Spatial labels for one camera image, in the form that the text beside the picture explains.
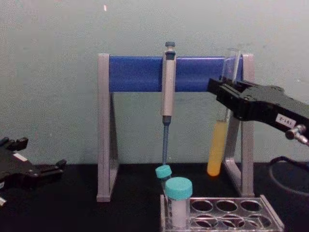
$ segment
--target black table surface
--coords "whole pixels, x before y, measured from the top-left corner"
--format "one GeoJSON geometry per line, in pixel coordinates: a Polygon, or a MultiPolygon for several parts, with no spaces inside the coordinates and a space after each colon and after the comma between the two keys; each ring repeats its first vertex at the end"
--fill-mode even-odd
{"type": "MultiPolygon", "coordinates": [[[[158,164],[121,165],[110,203],[97,203],[97,166],[68,165],[61,181],[36,190],[7,189],[0,208],[0,232],[158,232],[161,185],[158,164]]],[[[174,176],[189,178],[194,197],[237,197],[224,169],[209,177],[206,164],[172,164],[174,176]]],[[[286,163],[274,175],[284,184],[307,191],[309,175],[286,163]]],[[[285,192],[269,178],[267,164],[254,164],[254,192],[264,194],[286,231],[309,231],[309,199],[285,192]]]]}

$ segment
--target pipette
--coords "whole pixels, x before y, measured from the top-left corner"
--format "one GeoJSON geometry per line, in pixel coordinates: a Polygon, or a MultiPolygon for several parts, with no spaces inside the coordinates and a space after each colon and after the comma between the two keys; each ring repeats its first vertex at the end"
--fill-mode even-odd
{"type": "MultiPolygon", "coordinates": [[[[235,82],[238,70],[240,51],[230,48],[225,56],[222,76],[235,82]]],[[[207,165],[207,173],[211,176],[217,176],[220,173],[222,157],[225,149],[225,138],[227,133],[227,125],[231,111],[219,104],[217,112],[217,121],[213,130],[211,148],[209,152],[209,160],[207,165]]]]}
{"type": "Polygon", "coordinates": [[[175,43],[166,42],[167,50],[163,54],[162,67],[162,122],[163,122],[163,151],[162,163],[166,164],[168,155],[169,125],[173,114],[175,77],[176,77],[176,52],[175,43]]]}

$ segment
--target black cable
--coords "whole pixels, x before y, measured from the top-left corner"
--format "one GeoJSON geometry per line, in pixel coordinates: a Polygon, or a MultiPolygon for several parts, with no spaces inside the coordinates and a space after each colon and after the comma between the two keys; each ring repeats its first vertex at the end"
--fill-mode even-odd
{"type": "Polygon", "coordinates": [[[293,166],[296,166],[306,172],[309,173],[309,166],[306,165],[306,164],[303,164],[303,163],[300,163],[300,162],[297,162],[295,160],[292,160],[292,159],[289,159],[285,156],[280,156],[280,157],[277,157],[277,158],[274,158],[270,161],[269,163],[269,168],[268,168],[268,172],[269,172],[269,176],[271,178],[271,180],[277,185],[279,186],[280,188],[284,189],[285,191],[289,192],[289,193],[293,193],[293,194],[298,194],[298,195],[301,195],[301,196],[304,196],[304,197],[309,197],[309,193],[307,192],[301,192],[301,191],[298,191],[298,190],[295,190],[295,189],[292,189],[292,188],[289,188],[287,186],[284,186],[283,184],[281,184],[275,177],[274,177],[274,174],[273,174],[273,171],[272,171],[272,167],[275,163],[278,163],[280,161],[285,161],[287,163],[290,163],[291,165],[293,166]]]}

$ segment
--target gray-green wall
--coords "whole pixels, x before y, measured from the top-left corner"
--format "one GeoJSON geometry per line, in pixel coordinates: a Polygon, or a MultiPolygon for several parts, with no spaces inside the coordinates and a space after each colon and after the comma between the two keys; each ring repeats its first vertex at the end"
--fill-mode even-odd
{"type": "MultiPolygon", "coordinates": [[[[160,56],[168,40],[179,56],[243,47],[258,83],[309,104],[308,12],[303,0],[0,1],[0,136],[27,136],[21,154],[34,163],[95,163],[97,53],[160,56]]],[[[116,94],[115,104],[120,161],[160,162],[160,94],[116,94]]],[[[215,117],[211,94],[177,93],[169,160],[206,162],[215,117]]],[[[255,129],[255,161],[308,160],[306,147],[255,129]]]]}

